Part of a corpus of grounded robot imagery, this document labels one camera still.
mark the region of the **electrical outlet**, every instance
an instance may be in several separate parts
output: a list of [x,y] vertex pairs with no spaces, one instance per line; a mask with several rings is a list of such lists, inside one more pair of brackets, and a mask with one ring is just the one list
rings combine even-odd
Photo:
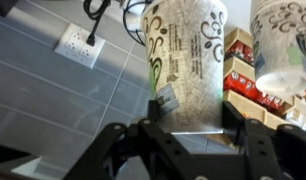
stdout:
[[90,46],[86,43],[89,35],[89,31],[75,24],[70,24],[54,51],[84,66],[93,68],[105,40],[95,36],[95,45]]

